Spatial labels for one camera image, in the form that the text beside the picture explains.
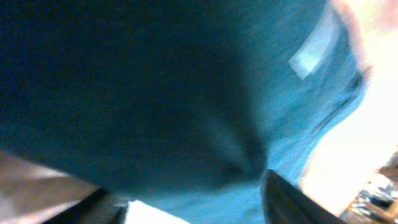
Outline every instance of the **clothing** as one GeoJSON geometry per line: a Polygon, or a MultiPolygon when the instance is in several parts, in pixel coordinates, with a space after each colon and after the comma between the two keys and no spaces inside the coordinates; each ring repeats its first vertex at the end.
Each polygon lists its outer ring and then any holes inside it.
{"type": "Polygon", "coordinates": [[[289,65],[325,4],[7,2],[0,147],[190,223],[264,222],[266,168],[297,185],[363,94],[344,28],[289,65]]]}

